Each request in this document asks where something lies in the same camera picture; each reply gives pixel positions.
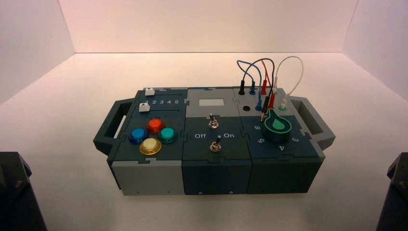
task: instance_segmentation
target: toggle switch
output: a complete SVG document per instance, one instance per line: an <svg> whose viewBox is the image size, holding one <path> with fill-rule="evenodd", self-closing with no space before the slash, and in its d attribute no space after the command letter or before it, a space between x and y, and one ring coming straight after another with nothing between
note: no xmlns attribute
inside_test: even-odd
<svg viewBox="0 0 408 231"><path fill-rule="evenodd" d="M220 140L221 140L221 136L218 136L217 140L211 143L210 150L212 152L219 153L221 151L221 145L219 144Z"/></svg>
<svg viewBox="0 0 408 231"><path fill-rule="evenodd" d="M210 123L208 124L208 126L212 129L216 129L219 126L218 121L216 120L212 113L210 113Z"/></svg>

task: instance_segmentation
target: red plug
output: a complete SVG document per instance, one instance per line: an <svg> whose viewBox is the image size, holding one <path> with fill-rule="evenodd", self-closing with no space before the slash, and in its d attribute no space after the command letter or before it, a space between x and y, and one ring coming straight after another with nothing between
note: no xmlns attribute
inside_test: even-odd
<svg viewBox="0 0 408 231"><path fill-rule="evenodd" d="M262 84L262 90L261 90L262 95L267 94L267 83L268 83L268 81L266 79L264 79L264 83Z"/></svg>
<svg viewBox="0 0 408 231"><path fill-rule="evenodd" d="M269 105L268 105L268 109L269 108L273 108L273 102L275 101L275 94L272 93L272 97L269 100Z"/></svg>

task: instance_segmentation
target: white wall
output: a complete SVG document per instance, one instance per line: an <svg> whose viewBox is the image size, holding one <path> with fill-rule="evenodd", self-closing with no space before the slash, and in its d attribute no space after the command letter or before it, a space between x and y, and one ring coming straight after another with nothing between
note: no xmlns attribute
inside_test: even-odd
<svg viewBox="0 0 408 231"><path fill-rule="evenodd" d="M408 100L408 1L360 0L343 53Z"/></svg>
<svg viewBox="0 0 408 231"><path fill-rule="evenodd" d="M339 52L357 0L60 0L76 52Z"/></svg>
<svg viewBox="0 0 408 231"><path fill-rule="evenodd" d="M0 1L0 103L73 53L57 0Z"/></svg>

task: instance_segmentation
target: blue button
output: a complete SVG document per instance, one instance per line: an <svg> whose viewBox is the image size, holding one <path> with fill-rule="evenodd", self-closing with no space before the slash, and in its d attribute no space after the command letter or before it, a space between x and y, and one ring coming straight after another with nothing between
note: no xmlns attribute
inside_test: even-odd
<svg viewBox="0 0 408 231"><path fill-rule="evenodd" d="M130 135L129 140L131 143L140 144L143 142L143 140L145 140L148 137L149 137L149 134L147 133L146 130L142 128L137 128L132 131L132 134Z"/></svg>

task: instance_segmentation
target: black wire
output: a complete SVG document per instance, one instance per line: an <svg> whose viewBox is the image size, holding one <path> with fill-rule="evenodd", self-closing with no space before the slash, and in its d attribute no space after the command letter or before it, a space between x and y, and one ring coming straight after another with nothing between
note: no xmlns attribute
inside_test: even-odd
<svg viewBox="0 0 408 231"><path fill-rule="evenodd" d="M270 90L269 90L269 94L268 94L268 96L270 97L270 95L271 95L271 93L272 93L272 87L273 87L273 79L274 79L273 76L274 76L274 73L275 73L275 63L273 62L273 60L271 60L271 59L269 59L269 58L263 58L263 59L258 59L258 60L256 60L256 61L253 62L251 65L249 65L249 67L246 69L246 71L245 71L245 73L244 73L242 79L243 79L243 80L245 79L245 76L248 74L248 70L249 70L249 68L251 68L251 66L254 66L256 63L258 63L258 62L260 62L260 61L262 61L262 60L269 60L269 61L272 62L272 65L273 65L273 68L272 68L272 77L271 77L272 82L271 82L271 86L270 86Z"/></svg>

